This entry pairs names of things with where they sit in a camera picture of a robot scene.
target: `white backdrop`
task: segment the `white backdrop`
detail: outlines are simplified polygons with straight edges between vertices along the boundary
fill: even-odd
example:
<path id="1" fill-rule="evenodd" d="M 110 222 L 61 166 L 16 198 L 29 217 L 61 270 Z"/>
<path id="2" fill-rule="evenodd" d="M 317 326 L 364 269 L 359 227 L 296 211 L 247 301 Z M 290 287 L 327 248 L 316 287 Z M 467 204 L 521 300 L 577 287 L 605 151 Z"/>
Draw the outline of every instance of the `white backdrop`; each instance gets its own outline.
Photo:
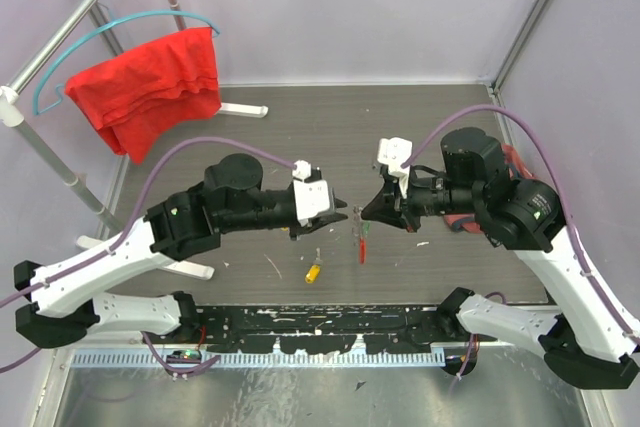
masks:
<path id="1" fill-rule="evenodd" d="M 533 0 L 180 0 L 209 17 L 221 81 L 246 83 L 492 80 Z M 166 0 L 110 0 L 119 15 Z M 175 29 L 120 30 L 128 47 Z"/>
<path id="2" fill-rule="evenodd" d="M 640 316 L 640 3 L 554 0 L 503 89 L 553 154 L 585 247 Z M 544 173 L 517 132 L 525 158 Z M 640 379 L 609 393 L 616 426 L 637 426 Z"/>

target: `gray floor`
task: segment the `gray floor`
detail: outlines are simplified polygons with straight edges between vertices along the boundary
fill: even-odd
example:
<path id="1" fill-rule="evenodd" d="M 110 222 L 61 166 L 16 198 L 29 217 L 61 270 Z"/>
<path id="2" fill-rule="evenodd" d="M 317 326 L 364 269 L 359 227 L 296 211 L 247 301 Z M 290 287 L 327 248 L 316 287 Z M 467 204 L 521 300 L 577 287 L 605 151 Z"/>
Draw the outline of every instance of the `gray floor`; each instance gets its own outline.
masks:
<path id="1" fill-rule="evenodd" d="M 166 133 L 143 164 L 130 167 L 118 205 L 120 217 L 133 208 L 159 157 L 179 141 L 201 135 L 226 136 L 290 160 L 308 160 L 322 168 L 324 178 L 350 206 L 365 205 L 381 186 L 371 170 L 381 137 L 419 143 L 448 115 L 489 101 L 479 85 L 232 88 L 223 92 L 223 99 L 268 105 L 270 111 L 260 120 L 215 116 Z M 499 136 L 490 113 L 476 114 L 457 125 L 475 125 Z M 438 145 L 428 149 L 422 163 L 442 166 Z M 203 145 L 179 154 L 160 173 L 146 206 L 201 181 L 207 166 L 231 152 L 223 146 Z M 263 165 L 263 188 L 288 185 L 291 172 L 267 162 Z M 464 286 L 478 293 L 500 290 L 513 302 L 545 300 L 541 284 L 514 255 L 493 249 L 482 236 L 453 234 L 438 218 L 423 220 L 422 229 L 413 235 L 372 225 L 364 266 L 358 264 L 353 240 L 350 221 L 298 242 L 289 241 L 282 231 L 230 234 L 223 237 L 222 248 L 193 259 L 216 268 L 210 281 L 158 271 L 114 291 L 152 296 L 180 289 L 193 293 L 201 304 L 437 303 L 453 288 Z M 325 264 L 318 280 L 309 285 L 304 276 L 317 247 Z"/>
<path id="2" fill-rule="evenodd" d="M 55 426 L 590 425 L 580 392 L 526 351 L 483 346 L 449 392 L 452 379 L 396 366 L 214 369 L 187 382 L 157 368 L 71 369 Z"/>

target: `metal frame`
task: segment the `metal frame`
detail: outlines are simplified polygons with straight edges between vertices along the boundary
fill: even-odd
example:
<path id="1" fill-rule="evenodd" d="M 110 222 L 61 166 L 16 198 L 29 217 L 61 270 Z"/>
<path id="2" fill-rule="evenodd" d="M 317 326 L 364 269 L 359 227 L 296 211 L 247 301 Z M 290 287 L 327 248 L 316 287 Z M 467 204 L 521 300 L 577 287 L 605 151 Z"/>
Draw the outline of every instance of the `metal frame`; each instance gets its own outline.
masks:
<path id="1" fill-rule="evenodd" d="M 551 0 L 535 0 L 535 2 L 533 3 L 533 7 L 529 11 L 529 14 L 525 19 L 524 24 L 522 24 L 522 27 L 520 28 L 518 35 L 513 41 L 513 44 L 511 44 L 509 53 L 505 57 L 504 62 L 500 66 L 500 69 L 498 69 L 498 73 L 496 75 L 495 80 L 491 83 L 491 89 L 494 92 L 496 93 L 500 92 L 500 89 L 504 85 L 504 82 L 507 76 L 509 75 L 509 73 L 511 72 L 511 69 L 513 68 L 514 64 L 518 60 L 518 57 L 520 57 L 520 53 L 522 52 L 524 47 L 527 45 L 527 42 L 531 38 L 531 34 L 533 33 L 536 26 L 539 24 L 540 19 L 542 18 L 543 14 L 546 12 L 550 2 Z"/>

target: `purple tube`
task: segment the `purple tube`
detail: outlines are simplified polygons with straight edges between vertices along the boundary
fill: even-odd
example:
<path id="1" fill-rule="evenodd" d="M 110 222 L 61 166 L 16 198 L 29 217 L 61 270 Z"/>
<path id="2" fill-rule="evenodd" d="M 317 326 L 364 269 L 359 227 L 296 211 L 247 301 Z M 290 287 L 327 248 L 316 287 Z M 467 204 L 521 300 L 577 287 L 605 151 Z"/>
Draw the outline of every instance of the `purple tube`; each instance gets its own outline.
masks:
<path id="1" fill-rule="evenodd" d="M 635 332 L 633 331 L 631 326 L 627 323 L 626 320 L 624 320 L 622 315 L 620 315 L 615 305 L 613 304 L 613 302 L 611 302 L 611 299 L 609 299 L 609 296 L 606 294 L 606 292 L 604 291 L 604 289 L 602 288 L 598 280 L 595 277 L 592 277 L 591 275 L 589 275 L 591 274 L 591 268 L 589 267 L 589 263 L 587 262 L 584 251 L 580 246 L 580 240 L 578 239 L 576 224 L 573 220 L 573 215 L 571 213 L 571 208 L 569 206 L 569 200 L 568 200 L 566 191 L 562 186 L 562 183 L 560 181 L 560 178 L 558 177 L 557 171 L 551 165 L 551 161 L 550 161 L 551 157 L 549 156 L 549 153 L 542 146 L 542 142 L 540 141 L 538 136 L 534 134 L 534 132 L 531 130 L 531 127 L 527 125 L 527 123 L 524 121 L 522 117 L 512 112 L 509 112 L 508 110 L 505 110 L 501 107 L 496 107 L 495 105 L 490 105 L 490 104 L 473 105 L 471 107 L 467 107 L 466 109 L 462 109 L 461 111 L 456 112 L 450 117 L 447 117 L 438 127 L 436 127 L 436 129 L 433 132 L 431 132 L 427 136 L 427 138 L 418 146 L 418 148 L 413 152 L 413 154 L 411 154 L 411 157 L 409 157 L 409 159 L 404 164 L 402 164 L 402 167 L 410 166 L 416 160 L 416 158 L 424 151 L 424 149 L 433 141 L 436 135 L 438 135 L 445 128 L 447 128 L 449 124 L 455 122 L 461 117 L 464 117 L 465 115 L 473 114 L 475 112 L 483 112 L 483 111 L 496 112 L 514 121 L 516 124 L 520 126 L 522 130 L 524 130 L 527 136 L 529 136 L 529 139 L 531 139 L 531 142 L 533 142 L 533 145 L 535 145 L 536 149 L 538 149 L 538 152 L 540 153 L 540 157 L 542 158 L 542 161 L 544 162 L 544 165 L 547 168 L 549 175 L 551 176 L 551 180 L 556 186 L 556 191 L 558 192 L 558 197 L 560 198 L 560 204 L 562 205 L 562 210 L 564 211 L 564 216 L 567 222 L 567 232 L 569 234 L 569 240 L 571 241 L 571 246 L 573 247 L 573 251 L 576 254 L 578 264 L 580 265 L 580 268 L 582 269 L 583 274 L 587 277 L 589 284 L 591 284 L 591 286 L 593 287 L 593 290 L 595 290 L 596 294 L 598 295 L 598 297 L 606 307 L 607 311 L 615 319 L 615 321 L 618 323 L 618 325 L 624 331 L 624 333 L 630 339 L 632 339 L 636 344 L 640 345 L 640 337 L 635 335 Z"/>
<path id="2" fill-rule="evenodd" d="M 127 224 L 124 227 L 124 230 L 122 231 L 122 233 L 120 234 L 120 236 L 116 239 L 116 241 L 111 244 L 111 251 L 115 251 L 118 247 L 120 247 L 124 241 L 126 240 L 127 236 L 129 235 L 129 232 L 131 232 L 131 229 L 133 228 L 133 224 L 135 223 L 135 221 L 138 218 L 138 215 L 140 215 L 140 212 L 142 211 L 142 206 L 144 204 L 144 201 L 147 198 L 147 195 L 149 194 L 149 190 L 151 189 L 151 185 L 153 184 L 153 182 L 156 180 L 156 177 L 158 176 L 158 173 L 160 172 L 160 170 L 164 167 L 164 165 L 169 161 L 169 159 L 171 159 L 174 155 L 176 155 L 178 152 L 180 152 L 182 149 L 186 149 L 187 147 L 191 146 L 191 145 L 195 145 L 195 144 L 204 144 L 204 143 L 217 143 L 217 144 L 226 144 L 226 145 L 231 145 L 233 147 L 237 147 L 238 149 L 241 150 L 245 150 L 247 152 L 250 152 L 252 154 L 258 155 L 260 157 L 263 157 L 267 160 L 270 160 L 272 162 L 275 162 L 276 164 L 280 164 L 284 167 L 287 167 L 291 170 L 294 170 L 296 168 L 296 165 L 294 162 L 289 162 L 288 160 L 282 159 L 276 155 L 272 155 L 269 154 L 268 152 L 265 152 L 263 150 L 257 149 L 256 147 L 252 147 L 250 145 L 244 144 L 242 142 L 238 142 L 236 140 L 232 140 L 232 139 L 226 139 L 224 137 L 195 137 L 193 139 L 189 139 L 189 140 L 185 140 L 183 142 L 180 142 L 179 144 L 177 144 L 176 146 L 174 146 L 172 149 L 170 149 L 166 154 L 164 154 L 162 156 L 162 158 L 160 159 L 160 161 L 155 165 L 155 167 L 153 168 L 153 170 L 151 171 L 151 173 L 149 174 L 149 177 L 147 177 L 146 182 L 144 183 L 144 186 L 142 188 L 142 192 L 140 192 L 140 195 L 138 197 L 138 200 L 135 204 L 135 207 L 133 209 L 133 212 L 131 214 L 131 216 L 129 217 L 129 220 L 127 221 Z M 67 275 L 71 275 L 74 272 L 78 272 L 81 269 L 84 269 L 85 267 L 88 267 L 89 265 L 93 264 L 94 262 L 97 262 L 98 260 L 106 257 L 108 255 L 107 251 L 102 251 L 96 255 L 94 255 L 93 257 L 88 258 L 87 260 L 84 260 L 82 262 L 79 262 L 76 265 L 72 265 L 71 267 L 62 270 L 60 272 L 58 272 L 57 274 L 52 275 L 51 277 L 46 279 L 46 283 L 47 284 L 51 284 L 52 282 L 55 282 L 56 280 L 62 279 L 63 277 L 66 277 Z M 18 291 L 18 292 L 14 292 L 13 294 L 9 295 L 8 297 L 0 300 L 0 309 L 3 307 L 6 307 L 7 305 L 9 305 L 11 302 L 14 302 L 16 300 L 18 300 L 19 298 L 21 298 L 24 295 L 30 294 L 32 292 L 35 292 L 38 289 L 41 289 L 45 286 L 44 283 L 42 282 L 38 282 L 36 284 L 30 285 L 29 287 L 25 287 L 24 289 Z M 151 353 L 154 353 L 154 349 L 153 347 L 150 345 L 151 347 Z M 15 362 L 13 362 L 12 364 L 6 365 L 4 367 L 0 367 L 0 374 L 4 374 L 5 372 L 9 372 L 10 370 L 15 369 L 16 367 L 19 367 L 20 365 L 24 364 L 26 361 L 28 361 L 29 359 L 31 359 L 34 355 L 36 355 L 38 352 L 40 352 L 40 349 L 34 349 L 31 352 L 29 352 L 27 355 L 25 355 L 24 357 L 22 357 L 21 359 L 16 360 Z M 204 372 L 206 369 L 209 368 L 209 366 L 211 366 L 212 364 L 214 364 L 215 362 L 217 362 L 219 360 L 219 357 L 214 357 L 213 359 L 208 361 L 208 364 L 205 362 L 203 364 L 200 364 L 198 367 L 202 367 L 205 364 L 206 367 L 203 367 L 202 369 L 198 370 L 198 368 L 194 369 L 194 375 L 197 375 L 197 373 L 202 373 Z"/>

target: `black mount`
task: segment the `black mount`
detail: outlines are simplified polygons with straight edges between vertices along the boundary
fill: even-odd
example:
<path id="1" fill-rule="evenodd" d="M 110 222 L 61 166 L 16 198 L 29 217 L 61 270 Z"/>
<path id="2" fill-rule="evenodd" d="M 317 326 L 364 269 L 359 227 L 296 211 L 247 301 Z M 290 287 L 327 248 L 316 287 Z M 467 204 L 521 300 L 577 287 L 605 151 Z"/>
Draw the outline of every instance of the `black mount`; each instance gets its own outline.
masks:
<path id="1" fill-rule="evenodd" d="M 500 142 L 478 128 L 449 132 L 440 147 L 445 170 L 411 166 L 406 198 L 383 166 L 382 189 L 362 218 L 417 232 L 420 217 L 474 214 L 494 246 L 551 251 L 551 240 L 565 225 L 551 187 L 535 179 L 511 179 Z"/>

